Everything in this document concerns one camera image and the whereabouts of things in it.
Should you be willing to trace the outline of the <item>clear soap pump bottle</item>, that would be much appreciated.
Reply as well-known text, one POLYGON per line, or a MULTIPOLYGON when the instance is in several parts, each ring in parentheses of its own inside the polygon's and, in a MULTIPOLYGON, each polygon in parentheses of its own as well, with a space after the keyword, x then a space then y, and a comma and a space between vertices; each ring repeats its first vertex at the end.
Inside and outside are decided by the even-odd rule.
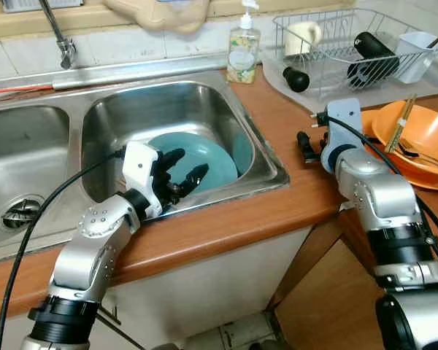
POLYGON ((258 0, 242 0, 245 13, 239 24, 230 31, 228 38, 228 82, 251 84, 256 79, 257 53, 261 33, 256 29, 252 11, 259 9, 258 0))

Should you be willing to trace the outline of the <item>white cabinet door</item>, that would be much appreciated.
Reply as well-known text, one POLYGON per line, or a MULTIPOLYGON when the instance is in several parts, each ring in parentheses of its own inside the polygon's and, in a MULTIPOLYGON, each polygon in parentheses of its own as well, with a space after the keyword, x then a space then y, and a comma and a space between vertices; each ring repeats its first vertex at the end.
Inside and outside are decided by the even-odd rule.
POLYGON ((140 346, 183 341, 269 304, 310 229, 108 289, 104 307, 140 346))

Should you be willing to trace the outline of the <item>stainless steel double sink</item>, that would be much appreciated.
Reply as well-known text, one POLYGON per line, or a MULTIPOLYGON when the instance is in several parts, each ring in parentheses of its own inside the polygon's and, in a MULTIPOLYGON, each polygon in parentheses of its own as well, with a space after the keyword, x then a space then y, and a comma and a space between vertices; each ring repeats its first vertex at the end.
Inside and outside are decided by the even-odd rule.
MULTIPOLYGON (((172 131, 215 141, 232 156, 239 177, 183 198, 166 217, 280 189, 290 181, 225 77, 202 72, 0 102, 0 207, 22 195, 39 195, 45 203, 82 167, 126 143, 172 131)), ((0 230, 0 261, 18 253, 26 229, 0 230)))

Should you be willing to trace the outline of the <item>orange bowl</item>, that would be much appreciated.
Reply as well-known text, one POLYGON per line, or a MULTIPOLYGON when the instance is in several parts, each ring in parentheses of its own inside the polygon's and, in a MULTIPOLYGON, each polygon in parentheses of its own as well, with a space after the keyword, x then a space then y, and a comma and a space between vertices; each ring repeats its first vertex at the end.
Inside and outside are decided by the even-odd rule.
MULTIPOLYGON (((408 108, 405 100, 362 112, 364 133, 381 144, 387 144, 395 133, 397 120, 408 108)), ((400 142, 393 153, 402 156, 404 151, 416 153, 419 158, 438 160, 438 112, 413 104, 408 120, 400 133, 400 142)))

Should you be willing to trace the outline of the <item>chrome faucet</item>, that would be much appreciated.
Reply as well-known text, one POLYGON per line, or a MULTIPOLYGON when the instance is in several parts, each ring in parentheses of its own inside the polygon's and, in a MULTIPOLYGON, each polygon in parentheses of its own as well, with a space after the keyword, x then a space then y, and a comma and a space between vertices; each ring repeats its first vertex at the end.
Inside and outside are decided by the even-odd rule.
POLYGON ((48 0, 37 0, 45 14, 48 23, 51 26, 51 30, 56 37, 56 44, 61 53, 60 66, 64 70, 72 69, 74 62, 76 61, 77 48, 72 38, 65 37, 58 20, 56 20, 53 14, 53 9, 48 0))

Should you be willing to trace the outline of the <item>cream mug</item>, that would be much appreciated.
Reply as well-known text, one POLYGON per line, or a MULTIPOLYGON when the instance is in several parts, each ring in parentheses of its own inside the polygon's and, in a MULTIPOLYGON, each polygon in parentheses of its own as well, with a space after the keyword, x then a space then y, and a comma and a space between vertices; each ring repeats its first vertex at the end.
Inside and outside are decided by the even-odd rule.
POLYGON ((285 28, 285 57, 312 53, 323 38, 323 29, 316 21, 300 21, 285 28))

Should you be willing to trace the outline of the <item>white plastic cutlery holder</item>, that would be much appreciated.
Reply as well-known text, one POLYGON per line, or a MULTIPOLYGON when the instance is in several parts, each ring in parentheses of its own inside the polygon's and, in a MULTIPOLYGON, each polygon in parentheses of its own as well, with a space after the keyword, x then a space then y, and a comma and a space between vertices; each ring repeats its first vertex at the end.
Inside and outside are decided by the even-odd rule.
POLYGON ((429 45, 437 37, 436 34, 429 32, 400 34, 394 50, 400 60, 400 67, 393 77, 405 84, 420 81, 423 74, 429 70, 432 61, 438 57, 438 44, 429 49, 429 45))

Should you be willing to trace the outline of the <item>grey drain tray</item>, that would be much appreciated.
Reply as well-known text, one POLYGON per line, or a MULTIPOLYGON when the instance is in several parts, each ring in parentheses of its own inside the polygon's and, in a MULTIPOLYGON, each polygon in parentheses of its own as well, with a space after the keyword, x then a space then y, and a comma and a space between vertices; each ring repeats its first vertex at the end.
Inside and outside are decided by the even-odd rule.
POLYGON ((416 83, 404 84, 393 77, 383 81, 375 87, 363 90, 351 90, 348 87, 332 85, 322 90, 316 87, 309 87, 302 93, 290 90, 283 79, 285 64, 282 61, 269 57, 266 53, 260 53, 265 80, 270 86, 279 91, 280 94, 303 106, 310 112, 322 112, 326 109, 327 103, 333 100, 356 98, 362 107, 382 106, 397 101, 412 94, 418 98, 427 96, 438 96, 438 66, 432 66, 416 83))

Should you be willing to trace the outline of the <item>beige cloth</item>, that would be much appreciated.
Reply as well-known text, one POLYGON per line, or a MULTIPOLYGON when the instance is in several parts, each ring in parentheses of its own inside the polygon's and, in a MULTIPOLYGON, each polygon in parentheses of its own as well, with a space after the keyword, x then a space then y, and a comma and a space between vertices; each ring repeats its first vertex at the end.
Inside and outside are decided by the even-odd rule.
POLYGON ((103 4, 145 30, 192 36, 207 20, 210 0, 103 0, 103 4))

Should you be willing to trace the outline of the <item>small black round bottle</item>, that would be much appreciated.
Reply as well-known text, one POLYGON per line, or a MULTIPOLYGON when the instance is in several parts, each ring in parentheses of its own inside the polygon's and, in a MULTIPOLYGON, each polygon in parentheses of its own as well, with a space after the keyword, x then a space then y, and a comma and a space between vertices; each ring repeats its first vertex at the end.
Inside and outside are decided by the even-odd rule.
POLYGON ((295 91, 295 93, 303 93, 303 91, 309 89, 310 75, 307 73, 287 66, 283 69, 282 76, 289 89, 295 91))

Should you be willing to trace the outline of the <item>metal sink drain strainer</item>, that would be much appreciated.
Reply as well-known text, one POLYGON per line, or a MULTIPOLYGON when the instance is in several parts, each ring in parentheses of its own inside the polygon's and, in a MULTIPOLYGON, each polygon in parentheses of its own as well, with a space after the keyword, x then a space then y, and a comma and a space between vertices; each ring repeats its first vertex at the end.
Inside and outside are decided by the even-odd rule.
POLYGON ((45 198, 39 195, 22 195, 0 207, 0 230, 20 231, 31 224, 45 198))

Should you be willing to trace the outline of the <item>orange plate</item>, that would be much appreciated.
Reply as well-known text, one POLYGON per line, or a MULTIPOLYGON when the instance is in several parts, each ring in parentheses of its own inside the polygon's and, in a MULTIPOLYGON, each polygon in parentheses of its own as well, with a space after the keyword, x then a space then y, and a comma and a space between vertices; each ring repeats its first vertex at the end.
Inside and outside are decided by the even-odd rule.
MULTIPOLYGON (((386 144, 381 144, 373 136, 368 137, 372 143, 376 144, 379 150, 385 150, 386 144)), ((412 159, 405 155, 397 156, 394 152, 386 152, 386 156, 401 170, 401 173, 409 180, 410 184, 416 184, 417 187, 422 187, 423 189, 438 190, 438 166, 427 163, 423 159, 412 159)))

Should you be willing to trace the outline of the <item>black cylindrical bottle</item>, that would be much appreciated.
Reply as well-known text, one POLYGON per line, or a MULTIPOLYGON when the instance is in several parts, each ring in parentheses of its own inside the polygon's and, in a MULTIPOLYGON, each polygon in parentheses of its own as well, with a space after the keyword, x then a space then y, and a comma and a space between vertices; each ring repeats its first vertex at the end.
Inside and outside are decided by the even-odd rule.
POLYGON ((362 32, 353 46, 363 59, 350 64, 347 70, 353 89, 365 89, 395 74, 400 67, 399 57, 374 34, 362 32))

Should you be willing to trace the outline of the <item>metal fork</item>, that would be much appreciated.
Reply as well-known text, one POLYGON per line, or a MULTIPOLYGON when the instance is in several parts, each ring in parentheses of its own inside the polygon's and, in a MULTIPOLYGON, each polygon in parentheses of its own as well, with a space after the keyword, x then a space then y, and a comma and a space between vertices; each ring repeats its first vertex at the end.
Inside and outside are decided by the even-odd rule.
POLYGON ((436 166, 438 166, 438 159, 436 159, 435 157, 423 154, 423 153, 419 153, 417 151, 415 151, 415 148, 413 147, 413 145, 409 142, 407 142, 406 140, 400 140, 399 141, 399 149, 401 150, 401 153, 409 158, 412 159, 423 159, 426 160, 427 163, 432 163, 435 164, 436 166))

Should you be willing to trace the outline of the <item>teal plate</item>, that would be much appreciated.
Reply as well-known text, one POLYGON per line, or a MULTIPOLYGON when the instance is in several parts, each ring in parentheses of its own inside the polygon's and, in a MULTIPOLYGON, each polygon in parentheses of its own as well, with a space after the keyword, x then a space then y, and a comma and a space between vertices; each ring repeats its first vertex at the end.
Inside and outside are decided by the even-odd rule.
POLYGON ((161 152, 173 149, 185 150, 185 157, 175 167, 169 169, 170 181, 181 184, 186 174, 195 166, 209 164, 209 172, 202 183, 190 194, 205 193, 230 184, 238 179, 238 167, 232 156, 215 141, 195 133, 172 131, 147 141, 149 146, 161 152))

